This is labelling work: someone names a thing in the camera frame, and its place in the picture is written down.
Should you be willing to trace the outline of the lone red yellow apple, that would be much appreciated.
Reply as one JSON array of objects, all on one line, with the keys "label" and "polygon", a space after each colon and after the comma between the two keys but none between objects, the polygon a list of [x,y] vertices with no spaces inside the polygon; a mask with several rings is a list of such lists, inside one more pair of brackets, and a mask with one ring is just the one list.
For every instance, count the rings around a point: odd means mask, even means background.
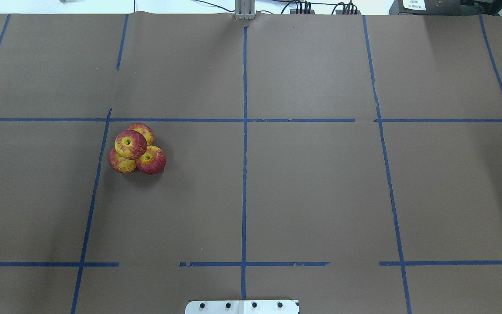
[{"label": "lone red yellow apple", "polygon": [[147,147],[145,137],[135,130],[124,130],[114,141],[116,153],[129,160],[141,157],[147,151]]}]

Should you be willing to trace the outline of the right red yellow apple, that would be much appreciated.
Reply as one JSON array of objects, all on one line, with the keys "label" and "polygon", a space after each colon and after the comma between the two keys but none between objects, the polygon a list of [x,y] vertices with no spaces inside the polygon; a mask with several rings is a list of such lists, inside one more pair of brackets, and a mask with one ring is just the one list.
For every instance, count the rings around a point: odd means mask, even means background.
[{"label": "right red yellow apple", "polygon": [[164,171],[166,166],[166,155],[154,145],[149,145],[146,151],[136,160],[139,171],[147,175],[156,175]]}]

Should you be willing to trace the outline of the back red yellow apple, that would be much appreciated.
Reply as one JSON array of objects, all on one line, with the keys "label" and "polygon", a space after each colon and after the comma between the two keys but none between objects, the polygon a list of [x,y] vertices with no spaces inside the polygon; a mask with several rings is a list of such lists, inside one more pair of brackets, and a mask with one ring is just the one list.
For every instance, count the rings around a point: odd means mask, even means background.
[{"label": "back red yellow apple", "polygon": [[147,126],[144,123],[132,123],[127,128],[128,130],[134,130],[138,133],[142,134],[145,137],[145,140],[148,145],[153,145],[155,143],[155,133],[151,129],[151,127]]}]

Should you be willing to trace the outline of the front red yellow apple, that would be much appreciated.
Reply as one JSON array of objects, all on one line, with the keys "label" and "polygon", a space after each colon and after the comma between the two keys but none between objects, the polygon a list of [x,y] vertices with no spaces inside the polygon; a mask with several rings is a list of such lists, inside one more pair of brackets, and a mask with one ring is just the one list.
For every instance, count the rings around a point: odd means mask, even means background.
[{"label": "front red yellow apple", "polygon": [[122,157],[115,149],[111,149],[109,152],[108,163],[114,171],[121,174],[128,174],[137,171],[136,161]]}]

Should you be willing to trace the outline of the black desktop computer box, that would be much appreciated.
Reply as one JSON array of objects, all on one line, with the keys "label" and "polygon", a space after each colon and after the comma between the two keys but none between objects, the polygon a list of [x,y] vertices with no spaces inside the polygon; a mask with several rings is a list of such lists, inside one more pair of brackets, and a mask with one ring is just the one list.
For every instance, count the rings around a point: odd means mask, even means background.
[{"label": "black desktop computer box", "polygon": [[393,0],[389,15],[461,16],[460,0]]}]

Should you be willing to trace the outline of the aluminium frame post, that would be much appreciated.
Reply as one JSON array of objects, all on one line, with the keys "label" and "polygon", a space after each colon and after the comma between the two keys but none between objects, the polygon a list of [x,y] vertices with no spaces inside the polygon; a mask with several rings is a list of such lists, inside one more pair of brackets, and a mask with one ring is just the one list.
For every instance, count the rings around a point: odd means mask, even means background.
[{"label": "aluminium frame post", "polygon": [[255,0],[235,0],[234,18],[236,20],[254,20],[255,17]]}]

